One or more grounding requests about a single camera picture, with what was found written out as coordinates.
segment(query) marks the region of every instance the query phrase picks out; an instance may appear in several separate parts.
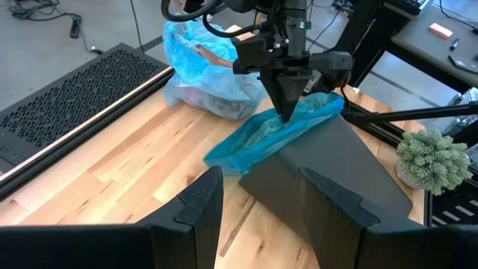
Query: wooden tabletop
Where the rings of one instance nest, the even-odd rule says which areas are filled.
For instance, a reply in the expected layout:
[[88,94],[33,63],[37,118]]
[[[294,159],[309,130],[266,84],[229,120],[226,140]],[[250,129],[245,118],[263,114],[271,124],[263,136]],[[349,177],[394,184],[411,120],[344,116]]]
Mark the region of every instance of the wooden tabletop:
[[[389,108],[346,89],[371,111]],[[258,111],[270,108],[264,101]],[[242,121],[224,120],[184,103],[168,108],[162,91],[130,110],[0,203],[0,225],[134,223],[203,173],[202,157]],[[399,123],[404,129],[423,128]],[[395,150],[354,127],[397,179]],[[317,268],[311,248],[238,185],[225,178],[217,268]],[[423,222],[423,191],[400,187]]]

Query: pen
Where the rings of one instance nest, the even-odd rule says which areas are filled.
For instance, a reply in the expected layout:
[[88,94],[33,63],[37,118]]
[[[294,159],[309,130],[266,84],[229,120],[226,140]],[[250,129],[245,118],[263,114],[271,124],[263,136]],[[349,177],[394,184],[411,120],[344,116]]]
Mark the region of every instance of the pen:
[[456,49],[456,47],[458,46],[459,41],[460,41],[459,38],[457,38],[457,39],[455,39],[455,41],[453,41],[453,45],[450,47],[451,51],[454,51]]

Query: blue plastic bag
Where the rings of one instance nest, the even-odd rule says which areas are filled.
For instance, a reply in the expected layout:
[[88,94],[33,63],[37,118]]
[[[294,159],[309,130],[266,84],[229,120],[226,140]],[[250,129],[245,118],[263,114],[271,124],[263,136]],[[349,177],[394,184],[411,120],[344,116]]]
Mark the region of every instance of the blue plastic bag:
[[202,22],[164,24],[164,53],[176,71],[164,88],[167,104],[183,100],[233,120],[252,115],[266,96],[257,74],[234,75],[230,67],[211,64],[200,55],[204,51],[221,63],[231,64],[238,57],[230,39],[211,34]]
[[205,157],[219,165],[225,176],[245,175],[256,162],[278,151],[315,125],[339,114],[344,100],[335,93],[314,93],[299,102],[291,120],[283,123],[274,109],[252,116]]

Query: gray floor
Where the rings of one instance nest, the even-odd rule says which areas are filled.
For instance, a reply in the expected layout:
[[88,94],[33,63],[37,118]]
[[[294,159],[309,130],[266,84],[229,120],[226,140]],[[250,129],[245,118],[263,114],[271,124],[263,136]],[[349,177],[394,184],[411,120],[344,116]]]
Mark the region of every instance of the gray floor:
[[[164,18],[160,3],[161,0],[134,0],[143,43],[162,35]],[[328,5],[331,0],[315,0],[315,3]],[[454,13],[478,21],[478,2],[474,0],[443,0],[443,4]],[[139,46],[128,0],[63,0],[59,8],[82,15],[82,29],[88,46],[94,45],[103,50],[121,42]],[[315,39],[335,13],[333,8],[315,7],[308,37]],[[225,10],[214,16],[213,22],[227,28],[234,24],[244,27],[252,24],[252,21],[252,13],[238,14]],[[340,14],[318,43],[323,48],[334,46],[346,24],[347,18]],[[0,72],[3,85],[0,109],[95,57],[85,52],[80,40],[69,38],[70,26],[71,19],[68,17],[50,22],[20,21],[14,19],[6,7],[0,7],[0,61],[4,63],[3,71]],[[313,46],[311,50],[320,52],[323,49]],[[147,54],[166,61],[162,45],[150,49]],[[395,110],[446,105],[456,94],[454,90],[388,53],[373,68],[360,90]],[[443,129],[451,120],[427,120],[423,123],[428,129]]]

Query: orange sticky note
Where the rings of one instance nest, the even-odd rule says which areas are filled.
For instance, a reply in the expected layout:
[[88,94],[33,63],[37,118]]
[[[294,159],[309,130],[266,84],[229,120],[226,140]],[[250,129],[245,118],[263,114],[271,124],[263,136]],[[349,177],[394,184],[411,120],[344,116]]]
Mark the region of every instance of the orange sticky note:
[[439,25],[438,23],[433,23],[429,27],[429,29],[430,29],[430,31],[439,35],[440,37],[443,37],[444,39],[447,39],[448,37],[451,37],[451,35],[453,34],[452,31],[446,29],[445,27]]

